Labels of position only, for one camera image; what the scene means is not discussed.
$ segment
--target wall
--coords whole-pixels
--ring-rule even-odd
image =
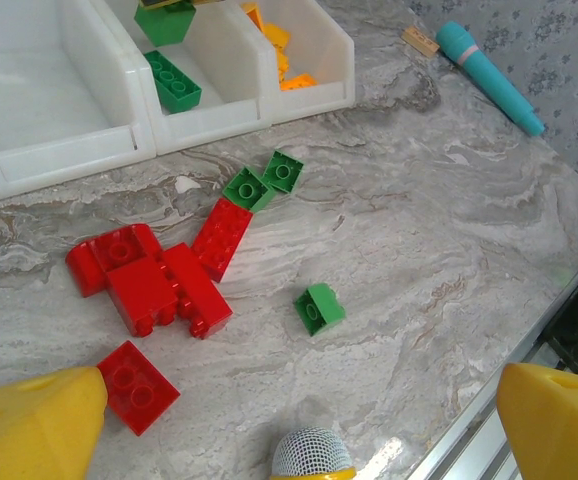
[[[407,0],[434,31],[454,20],[536,107],[578,172],[578,0]]]

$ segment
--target gray marble surface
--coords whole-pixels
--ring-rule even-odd
[[[75,243],[134,222],[191,242],[242,166],[277,147],[306,164],[219,286],[228,326],[135,339],[182,396],[142,437],[108,412],[92,479],[264,479],[306,424],[340,433],[358,478],[404,478],[578,268],[578,176],[405,47],[400,3],[327,5],[356,42],[355,108],[0,202],[2,384],[129,338],[106,294],[79,297]],[[292,300],[315,282],[348,318],[310,338]]]

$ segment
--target silver microphone head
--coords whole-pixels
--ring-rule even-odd
[[[352,468],[351,457],[341,438],[331,430],[302,428],[286,435],[276,447],[272,477],[301,477]]]

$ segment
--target red lego brick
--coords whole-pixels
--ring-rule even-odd
[[[212,280],[220,282],[236,253],[253,213],[220,198],[191,249]]]
[[[161,260],[161,269],[180,298],[178,315],[191,320],[191,335],[206,338],[220,330],[233,312],[191,249],[181,243],[165,250]]]
[[[109,295],[129,332],[145,337],[174,320],[178,297],[155,259],[143,257],[107,274]]]
[[[161,251],[151,228],[135,224],[85,240],[71,249],[65,262],[80,293],[88,297],[107,287],[108,272]]]
[[[98,364],[107,405],[140,436],[180,396],[136,346],[127,341]]]

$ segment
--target plastic storage bin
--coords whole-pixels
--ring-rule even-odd
[[[155,153],[139,74],[90,0],[0,0],[0,198]]]
[[[198,5],[184,41],[157,48],[202,89],[200,105],[171,114],[160,104],[143,56],[155,47],[134,21],[137,0],[106,1],[109,8],[96,8],[135,62],[159,154],[271,125],[272,90],[263,77],[270,59],[239,6]]]
[[[235,5],[240,0],[227,0]],[[355,101],[355,69],[353,40],[325,12],[316,0],[251,0],[258,4],[262,21],[279,26],[291,34],[285,49],[289,71],[285,79],[309,73],[318,85],[281,91],[274,47],[255,24],[249,20],[252,35],[271,60],[265,80],[272,94],[272,122],[289,120],[350,107]]]

